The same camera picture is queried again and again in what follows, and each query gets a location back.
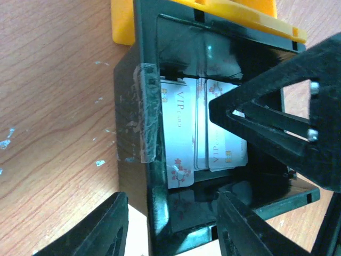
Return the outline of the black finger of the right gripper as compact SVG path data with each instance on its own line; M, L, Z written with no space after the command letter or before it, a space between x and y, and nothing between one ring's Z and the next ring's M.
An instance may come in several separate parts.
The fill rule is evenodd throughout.
M305 80L308 118L260 104L261 97ZM318 186L339 192L340 34L210 101L209 118Z
M340 193L333 193L311 255L340 255Z

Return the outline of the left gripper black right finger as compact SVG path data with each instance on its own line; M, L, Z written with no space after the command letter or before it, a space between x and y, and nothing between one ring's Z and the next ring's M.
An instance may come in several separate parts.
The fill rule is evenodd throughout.
M221 255L309 255L231 192L218 196L216 227Z

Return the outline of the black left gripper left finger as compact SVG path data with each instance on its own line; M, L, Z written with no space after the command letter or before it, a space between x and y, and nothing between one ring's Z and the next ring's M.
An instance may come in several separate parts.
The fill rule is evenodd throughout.
M124 255L128 198L116 192L36 255Z

